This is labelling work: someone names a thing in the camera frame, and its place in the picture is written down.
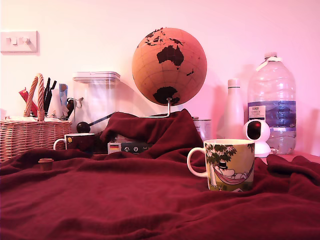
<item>white bottle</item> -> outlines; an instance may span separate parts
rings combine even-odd
[[[228,98],[224,111],[224,137],[244,139],[245,111],[239,79],[228,80]]]

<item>small cork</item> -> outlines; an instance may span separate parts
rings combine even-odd
[[[40,163],[40,168],[42,171],[51,171],[54,160],[52,158],[41,158],[38,163]]]

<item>mug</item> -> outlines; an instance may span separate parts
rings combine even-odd
[[[94,133],[71,133],[65,134],[64,138],[57,139],[53,144],[56,150],[58,142],[64,142],[65,149],[78,149],[82,152],[92,154],[94,152],[95,134]]]
[[[203,148],[193,148],[186,163],[191,173],[207,178],[212,191],[244,192],[252,188],[254,180],[255,142],[245,139],[212,139]],[[205,172],[196,172],[190,159],[194,152],[205,154]]]

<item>security camera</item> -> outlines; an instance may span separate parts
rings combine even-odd
[[[243,133],[249,140],[254,141],[254,156],[258,158],[266,158],[271,149],[266,141],[270,137],[269,125],[260,119],[248,121],[243,127]]]

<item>light switch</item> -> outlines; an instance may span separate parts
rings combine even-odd
[[[2,31],[1,53],[36,53],[37,31]]]
[[[18,45],[16,37],[12,38],[12,45]]]

